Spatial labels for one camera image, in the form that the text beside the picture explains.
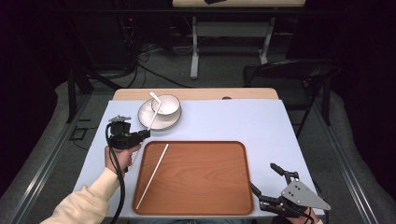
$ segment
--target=brown tray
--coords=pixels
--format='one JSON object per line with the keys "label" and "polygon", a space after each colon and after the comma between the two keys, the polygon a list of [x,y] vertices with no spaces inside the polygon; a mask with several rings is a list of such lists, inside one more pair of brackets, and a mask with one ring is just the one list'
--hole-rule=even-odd
{"label": "brown tray", "polygon": [[[169,148],[136,209],[166,144]],[[146,145],[134,192],[139,215],[245,216],[253,210],[245,146],[235,141]]]}

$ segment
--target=white plate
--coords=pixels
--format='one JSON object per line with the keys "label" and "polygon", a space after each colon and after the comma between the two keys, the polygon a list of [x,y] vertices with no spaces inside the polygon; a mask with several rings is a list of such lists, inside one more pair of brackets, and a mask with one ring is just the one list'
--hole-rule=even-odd
{"label": "white plate", "polygon": [[[137,117],[139,118],[140,123],[145,126],[146,128],[149,127],[152,118],[154,117],[155,112],[152,110],[151,107],[151,100],[147,100],[143,103],[140,108],[139,112],[137,113]],[[160,115],[157,114],[154,122],[151,125],[152,131],[163,131],[166,129],[171,128],[181,117],[181,107],[178,109],[177,112],[171,115]]]}

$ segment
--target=gray floor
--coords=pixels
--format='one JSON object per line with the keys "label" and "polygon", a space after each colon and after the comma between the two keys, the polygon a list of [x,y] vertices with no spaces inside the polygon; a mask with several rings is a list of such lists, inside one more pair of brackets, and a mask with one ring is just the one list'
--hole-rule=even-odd
{"label": "gray floor", "polygon": [[[274,36],[268,54],[269,61],[283,59],[289,41],[288,35]],[[260,43],[260,40],[245,38],[204,40],[201,43],[199,76],[196,80],[190,79],[190,53],[157,49],[149,57],[142,55],[140,59],[150,70],[187,86],[241,87],[243,67],[250,63],[260,63],[257,54]],[[131,80],[132,76],[128,76],[113,81],[126,87]],[[59,100],[51,122],[30,158],[1,198],[0,223],[38,223],[50,216],[56,204],[72,191],[87,154],[83,147],[89,148],[96,132],[95,127],[114,93],[102,83],[93,81],[92,84],[95,87],[93,95],[78,95],[82,108],[72,124],[66,124],[66,83],[56,90]],[[139,68],[132,88],[141,87],[179,88]],[[377,185],[361,160],[353,144],[342,99],[333,93],[331,100],[332,126],[324,124],[317,104],[299,138],[308,169],[332,206],[330,222],[394,223],[395,202]],[[73,142],[68,139],[75,126],[90,128],[82,141]],[[54,157],[55,163],[51,166],[48,178],[41,179],[45,183],[44,187],[37,189],[35,197],[26,197],[30,195],[29,185],[42,172],[43,164],[54,151],[59,151],[59,154]]]}

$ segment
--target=desk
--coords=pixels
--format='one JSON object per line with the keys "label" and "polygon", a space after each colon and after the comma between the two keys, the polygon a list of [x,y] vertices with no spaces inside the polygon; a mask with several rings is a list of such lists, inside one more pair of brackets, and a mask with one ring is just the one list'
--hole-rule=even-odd
{"label": "desk", "polygon": [[[204,0],[173,0],[173,7],[303,7],[305,0],[227,0],[207,4]],[[198,21],[192,17],[192,61],[191,78],[198,78],[198,36],[263,36],[262,49],[259,49],[261,63],[267,63],[266,54],[270,44],[275,18],[262,22],[217,22]]]}
{"label": "desk", "polygon": [[[79,190],[82,185],[90,185],[103,170],[104,146],[106,145],[105,129],[109,119],[117,115],[131,116],[132,119],[128,120],[132,124],[131,132],[144,129],[137,119],[137,111],[147,99],[150,99],[150,91],[154,91],[158,95],[172,93],[180,98],[183,114],[171,129],[163,132],[151,132],[151,137],[144,142],[141,150],[147,143],[156,140],[239,141],[247,149],[250,181],[263,194],[278,197],[280,191],[287,186],[284,177],[270,168],[270,162],[277,163],[285,170],[299,172],[301,180],[309,188],[315,190],[286,109],[277,99],[276,92],[272,89],[242,88],[117,91],[113,100],[108,103],[75,185],[75,190]],[[233,99],[220,100],[224,96]],[[134,165],[125,176],[126,196],[120,218],[175,218],[172,216],[139,216],[132,210],[135,183],[142,155],[142,152],[137,156],[134,154]],[[109,217],[114,216],[119,199],[120,190],[118,189],[109,201],[110,209],[107,214]],[[271,218],[275,216],[275,214],[261,211],[255,196],[253,196],[253,202],[254,209],[248,217]],[[323,215],[321,210],[316,210],[316,213]],[[208,217],[183,216],[177,218]]]}

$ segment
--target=long-sleeved shirt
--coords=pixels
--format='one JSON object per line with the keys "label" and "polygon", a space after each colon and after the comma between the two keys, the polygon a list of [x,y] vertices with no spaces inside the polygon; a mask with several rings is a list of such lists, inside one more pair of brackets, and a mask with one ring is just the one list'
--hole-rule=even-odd
{"label": "long-sleeved shirt", "polygon": [[119,186],[117,175],[105,168],[90,187],[69,194],[41,223],[101,223],[108,211],[108,200]]}

